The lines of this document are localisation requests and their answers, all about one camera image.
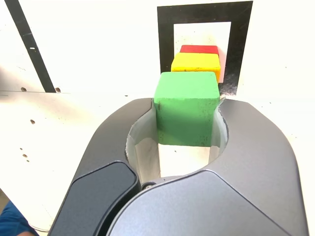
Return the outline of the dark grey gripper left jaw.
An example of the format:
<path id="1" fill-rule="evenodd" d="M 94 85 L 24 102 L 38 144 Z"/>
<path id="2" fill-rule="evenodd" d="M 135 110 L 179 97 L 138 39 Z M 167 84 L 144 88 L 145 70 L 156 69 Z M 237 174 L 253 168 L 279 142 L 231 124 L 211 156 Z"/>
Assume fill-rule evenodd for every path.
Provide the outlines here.
<path id="1" fill-rule="evenodd" d="M 136 99 L 93 134 L 49 235 L 106 235 L 142 184 L 159 177 L 156 110 L 151 98 Z"/>

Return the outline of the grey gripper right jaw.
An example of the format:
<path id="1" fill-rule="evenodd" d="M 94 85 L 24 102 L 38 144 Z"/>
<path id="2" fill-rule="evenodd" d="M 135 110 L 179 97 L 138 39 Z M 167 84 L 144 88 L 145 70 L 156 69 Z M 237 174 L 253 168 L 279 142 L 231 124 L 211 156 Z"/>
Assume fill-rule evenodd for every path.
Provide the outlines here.
<path id="1" fill-rule="evenodd" d="M 252 105 L 216 111 L 220 149 L 202 169 L 133 197 L 110 236 L 307 236 L 300 175 L 282 131 Z"/>

